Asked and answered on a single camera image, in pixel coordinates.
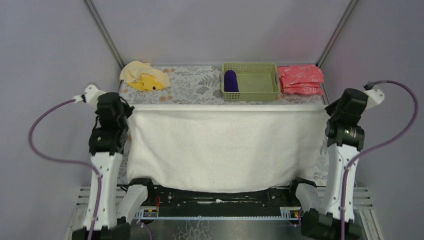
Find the green perforated plastic basket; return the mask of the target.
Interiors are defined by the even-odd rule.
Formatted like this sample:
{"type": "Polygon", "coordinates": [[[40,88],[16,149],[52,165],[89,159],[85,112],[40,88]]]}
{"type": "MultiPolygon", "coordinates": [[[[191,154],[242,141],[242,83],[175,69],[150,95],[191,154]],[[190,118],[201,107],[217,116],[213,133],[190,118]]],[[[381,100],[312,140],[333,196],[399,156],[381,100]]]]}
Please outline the green perforated plastic basket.
{"type": "Polygon", "coordinates": [[[224,63],[221,92],[226,101],[274,101],[281,92],[277,66],[274,63],[260,62],[224,63]],[[224,91],[224,74],[228,70],[236,72],[239,92],[224,91]]]}

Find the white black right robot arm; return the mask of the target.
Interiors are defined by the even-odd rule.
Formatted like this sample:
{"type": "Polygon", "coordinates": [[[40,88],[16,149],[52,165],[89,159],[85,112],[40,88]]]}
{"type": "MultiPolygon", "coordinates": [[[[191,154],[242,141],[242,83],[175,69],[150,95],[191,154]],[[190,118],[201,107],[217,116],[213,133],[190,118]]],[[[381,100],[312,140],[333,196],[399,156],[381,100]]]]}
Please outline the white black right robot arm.
{"type": "Polygon", "coordinates": [[[290,193],[301,205],[300,233],[314,240],[358,240],[362,228],[355,223],[353,193],[356,172],[355,156],[364,147],[365,132],[358,125],[367,106],[368,96],[357,89],[347,88],[341,97],[325,107],[329,119],[325,136],[329,169],[324,197],[320,199],[316,184],[301,177],[293,179],[290,193]]]}

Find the purple microfibre towel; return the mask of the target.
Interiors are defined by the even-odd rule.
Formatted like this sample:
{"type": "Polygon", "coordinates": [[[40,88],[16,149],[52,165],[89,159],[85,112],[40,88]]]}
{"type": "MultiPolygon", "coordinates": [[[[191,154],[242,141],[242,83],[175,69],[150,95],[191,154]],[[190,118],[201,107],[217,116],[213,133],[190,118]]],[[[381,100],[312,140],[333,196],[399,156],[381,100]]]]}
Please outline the purple microfibre towel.
{"type": "Polygon", "coordinates": [[[224,74],[223,83],[225,92],[239,92],[237,74],[235,71],[227,70],[224,74]]]}

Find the yellow duck towel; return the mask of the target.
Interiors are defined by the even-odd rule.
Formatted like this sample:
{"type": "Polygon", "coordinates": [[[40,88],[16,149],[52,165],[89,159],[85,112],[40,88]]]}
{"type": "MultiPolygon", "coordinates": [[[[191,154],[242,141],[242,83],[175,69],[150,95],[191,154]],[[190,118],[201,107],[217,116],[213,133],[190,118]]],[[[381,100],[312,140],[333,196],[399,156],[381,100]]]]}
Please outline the yellow duck towel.
{"type": "Polygon", "coordinates": [[[142,92],[159,91],[171,86],[165,72],[137,60],[131,61],[121,70],[119,79],[142,92]]]}

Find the white towel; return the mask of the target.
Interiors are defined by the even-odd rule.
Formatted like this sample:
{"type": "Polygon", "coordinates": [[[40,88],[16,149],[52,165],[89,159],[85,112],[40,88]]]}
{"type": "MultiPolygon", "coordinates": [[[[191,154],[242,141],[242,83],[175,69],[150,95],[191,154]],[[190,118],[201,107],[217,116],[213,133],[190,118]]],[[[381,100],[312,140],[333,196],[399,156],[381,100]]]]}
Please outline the white towel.
{"type": "Polygon", "coordinates": [[[323,105],[138,104],[126,175],[208,193],[287,185],[315,166],[328,118],[323,105]]]}

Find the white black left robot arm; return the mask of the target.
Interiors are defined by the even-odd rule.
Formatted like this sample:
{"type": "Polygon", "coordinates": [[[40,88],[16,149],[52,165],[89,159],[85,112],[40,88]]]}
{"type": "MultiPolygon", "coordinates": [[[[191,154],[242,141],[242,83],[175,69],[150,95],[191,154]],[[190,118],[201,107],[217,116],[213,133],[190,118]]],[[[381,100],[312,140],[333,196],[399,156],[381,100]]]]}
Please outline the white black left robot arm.
{"type": "Polygon", "coordinates": [[[131,222],[149,195],[150,180],[128,186],[116,204],[117,180],[134,107],[116,92],[95,97],[96,119],[88,141],[92,168],[88,207],[73,240],[129,240],[131,222]]]}

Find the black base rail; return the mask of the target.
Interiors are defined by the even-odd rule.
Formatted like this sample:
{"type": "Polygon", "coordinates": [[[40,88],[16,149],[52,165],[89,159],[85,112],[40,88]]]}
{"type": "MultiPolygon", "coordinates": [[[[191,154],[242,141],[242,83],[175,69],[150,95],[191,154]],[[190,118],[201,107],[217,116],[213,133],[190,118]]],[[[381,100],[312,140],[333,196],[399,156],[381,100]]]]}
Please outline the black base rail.
{"type": "Polygon", "coordinates": [[[154,186],[136,211],[135,219],[290,219],[300,207],[299,200],[286,187],[214,193],[154,186]]]}

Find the pink patterned plastic package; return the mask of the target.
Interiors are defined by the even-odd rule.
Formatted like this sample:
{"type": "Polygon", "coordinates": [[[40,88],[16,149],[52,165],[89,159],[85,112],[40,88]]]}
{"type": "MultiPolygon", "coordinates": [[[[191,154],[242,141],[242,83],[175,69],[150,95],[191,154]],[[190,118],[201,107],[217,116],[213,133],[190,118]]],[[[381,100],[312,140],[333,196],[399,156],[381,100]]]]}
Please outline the pink patterned plastic package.
{"type": "Polygon", "coordinates": [[[322,70],[314,64],[278,66],[281,91],[284,94],[323,95],[324,83],[322,70]]]}

